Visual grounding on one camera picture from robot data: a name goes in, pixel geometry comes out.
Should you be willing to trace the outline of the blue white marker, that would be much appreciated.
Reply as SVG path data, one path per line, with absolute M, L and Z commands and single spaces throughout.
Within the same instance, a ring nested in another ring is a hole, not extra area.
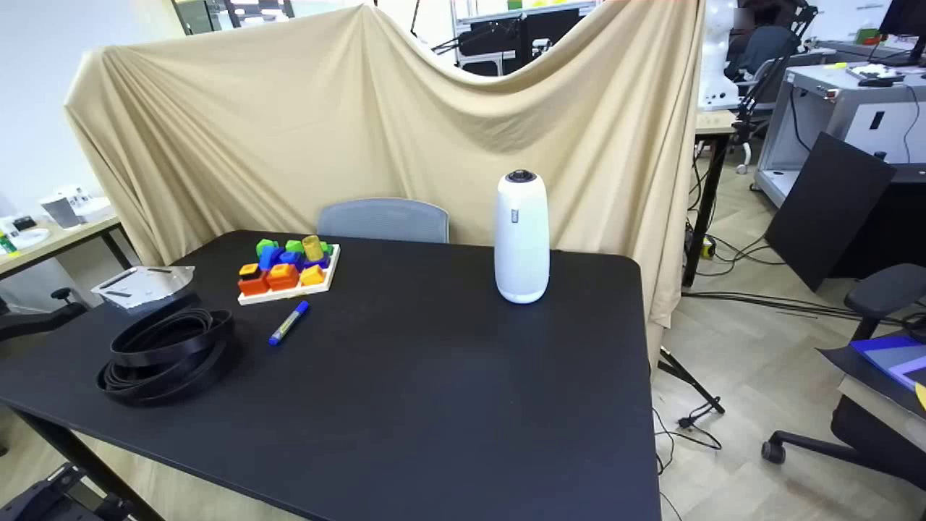
M 273 331 L 265 339 L 270 347 L 278 347 L 287 334 L 310 314 L 310 301 L 297 301 L 297 308 Z

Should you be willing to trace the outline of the white cylindrical speaker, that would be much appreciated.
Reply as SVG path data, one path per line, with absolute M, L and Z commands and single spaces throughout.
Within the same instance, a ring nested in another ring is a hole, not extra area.
M 508 305 L 535 305 L 550 285 L 548 185 L 533 172 L 503 175 L 494 204 L 494 288 Z

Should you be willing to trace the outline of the grey chair back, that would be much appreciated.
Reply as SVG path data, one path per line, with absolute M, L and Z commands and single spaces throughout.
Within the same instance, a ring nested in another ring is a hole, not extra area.
M 319 214 L 320 234 L 409 242 L 409 243 L 448 243 L 448 214 L 417 201 L 346 201 L 323 205 Z

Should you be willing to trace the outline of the colourful block puzzle board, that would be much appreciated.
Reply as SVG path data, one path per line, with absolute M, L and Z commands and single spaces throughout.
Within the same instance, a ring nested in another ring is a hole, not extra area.
M 254 262 L 238 271 L 238 301 L 270 305 L 326 292 L 342 247 L 319 234 L 254 243 Z

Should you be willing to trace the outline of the beige draped cloth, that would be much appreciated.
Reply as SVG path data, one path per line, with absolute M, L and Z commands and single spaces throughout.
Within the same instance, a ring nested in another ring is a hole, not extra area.
M 222 233 L 303 233 L 331 204 L 412 197 L 464 243 L 494 182 L 548 182 L 552 243 L 643 271 L 646 320 L 681 305 L 702 0 L 601 0 L 500 79 L 440 64 L 355 6 L 83 59 L 66 119 L 147 265 Z

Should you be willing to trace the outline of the silver metal plate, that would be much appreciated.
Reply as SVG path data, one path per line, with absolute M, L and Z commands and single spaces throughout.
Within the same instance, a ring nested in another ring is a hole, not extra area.
M 122 311 L 141 311 L 180 297 L 190 281 L 190 268 L 129 268 L 96 285 L 92 292 Z

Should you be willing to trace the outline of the black flat panel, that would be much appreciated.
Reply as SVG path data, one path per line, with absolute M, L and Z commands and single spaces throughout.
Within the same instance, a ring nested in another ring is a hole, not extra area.
M 778 258 L 817 291 L 869 223 L 895 169 L 821 134 L 765 233 Z

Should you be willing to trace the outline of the wooden side desk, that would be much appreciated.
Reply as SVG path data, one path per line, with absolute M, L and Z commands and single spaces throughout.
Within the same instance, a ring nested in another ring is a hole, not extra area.
M 102 242 L 109 256 L 115 258 L 115 265 L 122 271 L 129 268 L 125 250 L 115 243 L 115 234 L 122 233 L 122 223 L 115 217 L 102 217 L 92 223 L 80 223 L 72 230 L 60 230 L 60 226 L 37 226 L 30 233 L 18 233 L 11 239 L 11 250 L 0 253 L 0 278 L 11 278 L 34 265 L 43 265 L 72 247 L 80 247 L 87 242 Z

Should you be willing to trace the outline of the black office chair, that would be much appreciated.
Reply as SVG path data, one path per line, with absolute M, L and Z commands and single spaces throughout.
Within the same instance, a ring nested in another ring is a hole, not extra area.
M 795 446 L 926 491 L 924 402 L 860 354 L 860 346 L 886 341 L 876 339 L 876 328 L 924 297 L 926 271 L 918 265 L 886 268 L 848 291 L 846 305 L 860 324 L 846 347 L 824 350 L 824 359 L 843 370 L 830 417 L 834 444 L 772 433 L 762 444 L 767 464 L 783 464 L 788 446 Z

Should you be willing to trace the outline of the grey cabinet desk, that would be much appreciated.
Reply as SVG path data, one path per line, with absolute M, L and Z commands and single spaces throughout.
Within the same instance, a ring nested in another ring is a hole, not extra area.
M 782 205 L 828 134 L 888 165 L 926 162 L 926 71 L 882 64 L 789 68 L 759 155 L 756 185 Z

